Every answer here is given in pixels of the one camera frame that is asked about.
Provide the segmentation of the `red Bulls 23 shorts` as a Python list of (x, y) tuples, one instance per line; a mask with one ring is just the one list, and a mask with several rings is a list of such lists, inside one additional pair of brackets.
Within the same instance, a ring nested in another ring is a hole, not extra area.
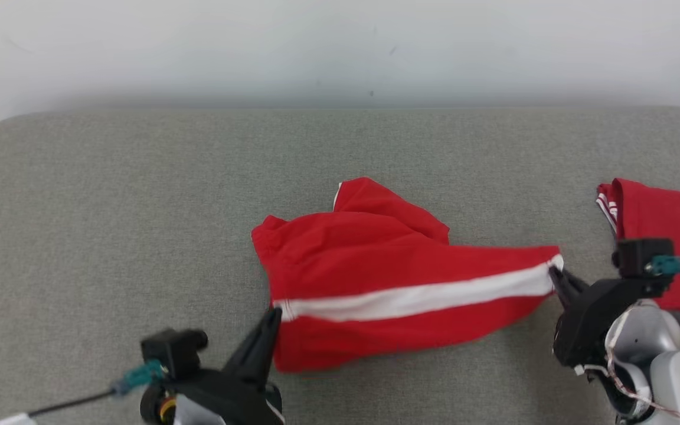
[(366, 177), (342, 181), (329, 212), (267, 216), (251, 239), (282, 312), (283, 373), (475, 341), (531, 315), (564, 268), (556, 246), (451, 244), (445, 223)]

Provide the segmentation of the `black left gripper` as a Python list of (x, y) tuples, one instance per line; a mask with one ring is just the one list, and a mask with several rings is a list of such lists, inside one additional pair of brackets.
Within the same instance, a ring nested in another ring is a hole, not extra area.
[(204, 369), (185, 380), (148, 385), (139, 406), (145, 425), (286, 425), (280, 403), (252, 387), (268, 383), (281, 322), (281, 308), (265, 312), (223, 374)]

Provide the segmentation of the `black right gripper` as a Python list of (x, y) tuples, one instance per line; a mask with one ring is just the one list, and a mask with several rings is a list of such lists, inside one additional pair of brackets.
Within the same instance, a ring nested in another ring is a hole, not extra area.
[(609, 278), (589, 285), (557, 266), (548, 274), (563, 307), (552, 350), (567, 368), (601, 358), (601, 344), (615, 320), (635, 302), (663, 296), (673, 281), (671, 276)]

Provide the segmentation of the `red basketball jersey white sleeves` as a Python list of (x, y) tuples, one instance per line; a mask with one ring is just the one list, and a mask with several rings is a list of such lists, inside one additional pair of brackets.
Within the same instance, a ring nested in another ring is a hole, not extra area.
[(668, 238), (680, 256), (680, 191), (615, 178), (597, 186), (596, 204), (616, 238)]

